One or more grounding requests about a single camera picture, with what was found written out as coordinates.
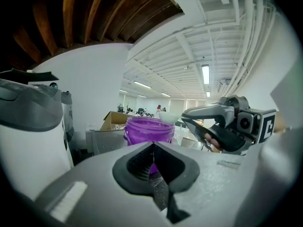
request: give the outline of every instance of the white pipe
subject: white pipe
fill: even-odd
[[[212,34],[210,33],[210,29],[207,30],[208,31],[208,36],[209,36],[209,43],[212,49],[212,58],[213,58],[213,66],[212,66],[212,93],[214,93],[214,46],[213,46],[213,39],[212,39]]]
[[[256,24],[256,20],[255,20],[255,10],[253,10],[251,40],[250,40],[250,43],[249,43],[249,45],[248,45],[248,47],[247,47],[247,51],[246,51],[246,53],[245,53],[245,56],[247,55],[248,51],[250,51],[250,48],[251,48],[253,36],[254,36],[254,33],[255,33],[255,24]]]
[[[240,17],[240,20],[243,19],[245,15],[246,13],[243,13],[243,15]]]
[[[247,65],[251,60],[252,54],[254,53],[254,51],[256,49],[256,45],[257,45],[257,42],[258,42],[258,39],[259,39],[261,26],[262,26],[263,13],[264,13],[263,0],[257,0],[256,29],[255,29],[255,33],[254,33],[253,38],[252,38],[251,48],[250,48],[250,51],[249,51],[249,53],[247,55],[247,58],[245,60],[244,66],[241,67],[240,73],[239,73],[236,81],[234,82],[234,84],[230,88],[230,90],[227,91],[227,93],[231,93],[232,91],[234,91],[234,89],[238,85],[238,82],[240,81],[241,77],[243,76],[244,72],[246,71]]]
[[[216,75],[217,75],[217,72],[218,72],[218,53],[217,53],[217,47],[216,47],[216,40],[219,38],[219,36],[221,35],[221,33],[222,33],[222,27],[220,29],[220,33],[214,39],[214,52],[215,52],[215,55],[216,55]]]
[[[233,8],[235,9],[235,15],[236,15],[236,24],[240,24],[240,9],[239,9],[239,1],[238,0],[232,0]]]
[[[255,58],[254,58],[254,60],[253,60],[253,62],[251,64],[250,70],[248,71],[248,73],[247,73],[246,77],[244,78],[244,80],[242,80],[241,85],[245,82],[245,80],[247,79],[247,77],[250,75],[251,70],[255,66],[255,64],[256,64],[256,62],[257,62],[260,54],[262,53],[264,45],[265,45],[265,43],[266,43],[266,41],[267,41],[267,39],[269,37],[269,34],[271,32],[271,29],[272,29],[272,27],[274,25],[275,18],[276,18],[276,8],[273,8],[272,17],[270,19],[269,27],[268,27],[268,29],[265,32],[264,40],[262,41],[262,44],[258,48],[258,52],[257,52],[257,54],[256,54],[256,56],[255,56]]]
[[[241,32],[241,38],[240,38],[239,46],[238,46],[238,49],[237,49],[237,53],[236,53],[236,55],[235,55],[235,57],[234,57],[234,59],[233,59],[234,62],[236,62],[236,58],[237,58],[237,56],[238,56],[239,49],[240,49],[240,46],[241,46],[241,43],[242,43],[242,38],[243,38],[243,34],[244,34],[244,33],[243,33],[244,28],[245,28],[245,26],[243,25],[242,32]]]
[[[253,10],[254,10],[254,4],[253,4],[252,0],[245,0],[245,9],[246,9],[246,23],[247,23],[247,26],[246,26],[246,30],[245,30],[245,36],[244,36],[241,56],[240,56],[240,59],[238,61],[238,67],[237,67],[235,73],[233,74],[232,79],[231,79],[231,81],[230,81],[230,83],[229,83],[228,87],[226,88],[225,93],[223,95],[227,95],[229,93],[229,89],[231,88],[233,82],[236,79],[236,76],[238,75],[238,72],[240,70],[239,66],[242,65],[242,62],[243,62],[244,56],[245,56],[245,52],[246,52],[248,44],[250,42],[250,34],[251,34],[252,20],[253,20]]]

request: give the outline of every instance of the gray plastic cover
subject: gray plastic cover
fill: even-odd
[[[63,104],[71,105],[72,104],[71,94],[67,93],[67,92],[62,92],[61,101],[62,101]]]
[[[63,116],[61,91],[0,79],[0,124],[18,130],[54,129]]]

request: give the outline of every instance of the cardboard box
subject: cardboard box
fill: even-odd
[[[101,126],[101,131],[111,131],[112,124],[126,124],[126,120],[131,115],[118,113],[114,111],[110,111],[104,118],[103,125]]]

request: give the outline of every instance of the hand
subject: hand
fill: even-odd
[[[215,146],[219,151],[223,151],[223,148],[220,146],[217,140],[213,139],[210,134],[205,134],[205,139],[211,143],[213,146]]]

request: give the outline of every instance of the white wall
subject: white wall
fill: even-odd
[[[117,105],[122,105],[123,107],[123,103],[124,103],[124,98],[125,98],[125,94],[119,93],[119,98],[118,98],[118,103]]]
[[[136,111],[137,107],[137,97],[135,96],[130,96],[130,95],[125,95],[125,100],[124,100],[124,111],[127,110],[127,106],[130,109],[133,109]]]
[[[277,15],[262,54],[236,94],[245,96],[252,108],[278,110],[270,93],[300,56],[302,48],[293,28],[285,17]]]
[[[73,140],[85,146],[87,123],[101,127],[109,111],[116,111],[130,44],[99,44],[72,50],[42,63],[35,72],[51,71],[73,101]]]
[[[161,108],[169,108],[169,98],[137,98],[136,110],[139,108],[146,108],[146,112],[149,114],[155,114],[157,112],[158,105],[161,105]]]

